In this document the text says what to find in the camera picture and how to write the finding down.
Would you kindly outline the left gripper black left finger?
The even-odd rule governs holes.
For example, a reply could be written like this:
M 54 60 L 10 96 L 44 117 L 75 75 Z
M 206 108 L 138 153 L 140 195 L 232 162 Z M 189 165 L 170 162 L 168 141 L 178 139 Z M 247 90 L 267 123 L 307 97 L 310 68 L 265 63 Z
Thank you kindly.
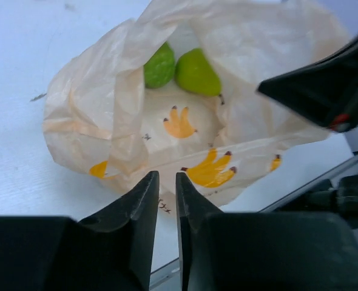
M 70 221 L 54 260 L 55 290 L 149 290 L 159 174 L 100 211 Z

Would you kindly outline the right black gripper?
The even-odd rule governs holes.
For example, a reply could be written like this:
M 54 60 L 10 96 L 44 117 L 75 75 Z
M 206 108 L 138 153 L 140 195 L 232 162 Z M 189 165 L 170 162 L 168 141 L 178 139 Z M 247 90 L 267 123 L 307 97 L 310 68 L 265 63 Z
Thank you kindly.
M 331 56 L 262 81 L 257 91 L 317 126 L 358 126 L 358 35 Z

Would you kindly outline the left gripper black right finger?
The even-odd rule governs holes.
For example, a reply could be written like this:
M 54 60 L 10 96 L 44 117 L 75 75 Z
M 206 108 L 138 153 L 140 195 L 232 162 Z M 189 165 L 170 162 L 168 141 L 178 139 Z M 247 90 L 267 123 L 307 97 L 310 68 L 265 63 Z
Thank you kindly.
M 256 236 L 248 214 L 225 213 L 176 175 L 182 290 L 257 290 Z

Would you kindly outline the translucent banana print plastic bag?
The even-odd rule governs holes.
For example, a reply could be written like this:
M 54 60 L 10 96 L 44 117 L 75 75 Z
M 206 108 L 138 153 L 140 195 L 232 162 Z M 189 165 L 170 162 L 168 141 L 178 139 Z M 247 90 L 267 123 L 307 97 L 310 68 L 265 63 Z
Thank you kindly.
M 43 134 L 58 164 L 126 192 L 160 173 L 160 206 L 175 175 L 222 206 L 267 175 L 276 155 L 328 131 L 259 95 L 260 82 L 323 59 L 349 40 L 317 1 L 152 1 L 136 20 L 73 58 L 47 89 Z M 201 48 L 222 81 L 205 97 L 174 82 L 145 86 L 143 65 L 168 43 Z

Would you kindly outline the green fake pear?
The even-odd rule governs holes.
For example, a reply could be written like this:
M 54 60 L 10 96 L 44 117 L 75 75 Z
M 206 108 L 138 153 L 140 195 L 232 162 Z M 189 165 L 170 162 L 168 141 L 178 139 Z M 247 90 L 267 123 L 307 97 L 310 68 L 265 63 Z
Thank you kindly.
M 225 104 L 222 83 L 201 48 L 194 48 L 179 57 L 175 68 L 175 82 L 181 89 L 203 95 L 218 96 Z

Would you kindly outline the round bumpy green fake fruit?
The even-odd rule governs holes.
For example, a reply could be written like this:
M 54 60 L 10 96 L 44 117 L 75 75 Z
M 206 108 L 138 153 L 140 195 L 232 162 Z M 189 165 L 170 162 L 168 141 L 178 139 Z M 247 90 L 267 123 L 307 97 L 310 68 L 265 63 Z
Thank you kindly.
M 170 82 L 175 73 L 175 56 L 170 45 L 165 42 L 143 69 L 146 88 L 158 89 Z

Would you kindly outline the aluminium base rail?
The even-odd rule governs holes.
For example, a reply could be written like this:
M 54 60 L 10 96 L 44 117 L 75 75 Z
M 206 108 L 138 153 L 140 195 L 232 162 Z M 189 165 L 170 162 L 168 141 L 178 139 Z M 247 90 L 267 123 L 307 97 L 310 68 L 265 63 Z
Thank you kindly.
M 358 290 L 358 152 L 286 197 L 248 214 L 257 290 Z M 180 257 L 151 275 L 152 290 L 182 290 Z

